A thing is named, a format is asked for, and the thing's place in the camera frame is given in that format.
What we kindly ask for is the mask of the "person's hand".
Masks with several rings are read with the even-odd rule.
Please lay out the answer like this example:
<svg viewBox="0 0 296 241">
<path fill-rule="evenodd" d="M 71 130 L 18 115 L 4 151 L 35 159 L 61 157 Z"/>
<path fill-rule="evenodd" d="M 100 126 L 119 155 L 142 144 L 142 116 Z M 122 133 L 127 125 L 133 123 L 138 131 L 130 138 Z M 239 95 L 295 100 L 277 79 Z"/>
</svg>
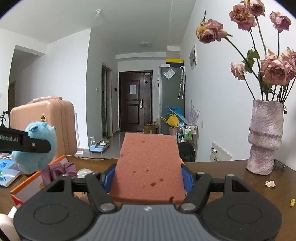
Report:
<svg viewBox="0 0 296 241">
<path fill-rule="evenodd" d="M 1 240 L 19 241 L 20 237 L 14 227 L 14 219 L 6 214 L 0 214 Z"/>
</svg>

